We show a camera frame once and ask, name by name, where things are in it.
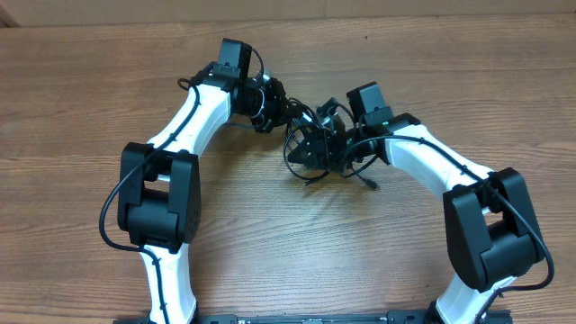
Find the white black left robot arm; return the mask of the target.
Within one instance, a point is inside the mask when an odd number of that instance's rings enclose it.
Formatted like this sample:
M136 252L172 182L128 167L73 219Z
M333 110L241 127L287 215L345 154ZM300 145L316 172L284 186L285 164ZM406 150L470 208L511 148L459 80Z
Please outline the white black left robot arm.
M178 79L184 104L156 136L128 143L121 153L118 184L101 210L118 203L117 224L146 267L151 309L145 323L191 323L197 313L189 268L189 248L199 227L202 199L200 158L212 137L233 114L249 118L250 128L268 133L301 111L293 110L283 85L261 67L248 68L257 50L224 39L217 60L196 75Z

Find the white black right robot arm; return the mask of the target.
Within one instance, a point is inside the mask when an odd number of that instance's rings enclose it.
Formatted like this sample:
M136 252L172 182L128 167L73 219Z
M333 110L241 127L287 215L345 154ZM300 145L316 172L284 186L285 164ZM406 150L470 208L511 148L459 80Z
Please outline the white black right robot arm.
M417 313L390 313L404 323L509 323L492 312L494 301L540 261L550 261L523 176L494 171L436 139L409 113L394 114L376 83L347 93L347 105L330 99L316 110L288 101L295 115L287 131L285 164L359 176L376 160L412 176L443 204L447 253L454 277L446 290Z

